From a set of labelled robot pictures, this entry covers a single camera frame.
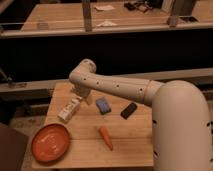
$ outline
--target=orange object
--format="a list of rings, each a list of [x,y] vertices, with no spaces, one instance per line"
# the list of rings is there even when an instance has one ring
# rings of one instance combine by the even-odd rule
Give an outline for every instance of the orange object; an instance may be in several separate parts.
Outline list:
[[[60,124],[50,124],[40,129],[31,144],[32,154],[39,162],[59,159],[70,145],[67,129]]]
[[[105,126],[101,126],[99,131],[100,131],[106,145],[110,148],[110,150],[113,150],[112,141],[111,141],[111,138],[109,136],[107,128]]]

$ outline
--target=black object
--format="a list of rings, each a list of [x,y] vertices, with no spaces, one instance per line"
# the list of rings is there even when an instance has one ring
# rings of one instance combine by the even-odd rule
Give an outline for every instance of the black object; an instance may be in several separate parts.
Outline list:
[[[124,3],[124,7],[126,7],[129,11],[133,11],[136,9],[136,7],[130,2]]]
[[[161,8],[163,0],[147,0],[148,5],[153,8]]]
[[[190,16],[190,17],[180,17],[182,20],[186,21],[186,22],[198,22],[198,20],[193,17],[193,16]]]
[[[136,109],[137,105],[132,102],[121,112],[121,116],[127,119]]]

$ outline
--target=dark background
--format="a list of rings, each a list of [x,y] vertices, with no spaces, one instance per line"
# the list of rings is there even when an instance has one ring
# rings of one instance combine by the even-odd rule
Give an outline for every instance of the dark background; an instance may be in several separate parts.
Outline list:
[[[0,39],[14,81],[68,78],[84,58],[105,75],[213,67],[213,29]]]

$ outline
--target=white paper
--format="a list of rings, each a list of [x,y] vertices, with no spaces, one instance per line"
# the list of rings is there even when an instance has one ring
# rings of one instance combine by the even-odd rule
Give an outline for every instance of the white paper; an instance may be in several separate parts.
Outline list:
[[[112,5],[102,5],[102,6],[95,5],[94,8],[97,11],[110,11],[110,10],[114,10],[115,9]]]
[[[97,27],[107,27],[107,26],[117,26],[117,24],[109,20],[105,20],[104,22],[97,25]]]

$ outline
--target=small object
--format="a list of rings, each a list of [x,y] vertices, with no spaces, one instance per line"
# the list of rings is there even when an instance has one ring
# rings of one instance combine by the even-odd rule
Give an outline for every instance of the small object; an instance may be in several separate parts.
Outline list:
[[[106,114],[108,112],[111,112],[111,108],[109,107],[109,104],[104,97],[97,99],[96,105],[98,109],[100,110],[101,114]]]
[[[70,136],[61,124],[50,124],[41,128],[31,144],[32,154],[39,162],[50,162],[59,159],[68,150]]]
[[[107,26],[117,26],[117,24],[113,23],[110,20],[105,20],[104,22],[97,25],[97,27],[107,27]]]
[[[76,99],[72,99],[62,110],[61,112],[58,114],[58,117],[64,121],[65,123],[67,123],[72,115],[79,109],[80,106],[80,100]]]
[[[124,3],[124,7],[126,7],[129,11],[133,11],[136,9],[136,7],[130,2]]]
[[[106,145],[112,151],[113,150],[113,144],[112,144],[112,141],[111,141],[111,138],[109,136],[107,128],[105,126],[101,126],[100,129],[99,129],[99,132],[101,133]]]
[[[102,6],[94,5],[94,8],[97,11],[110,11],[115,9],[112,5],[102,5]]]
[[[121,112],[121,116],[127,119],[136,109],[137,105],[132,102]]]

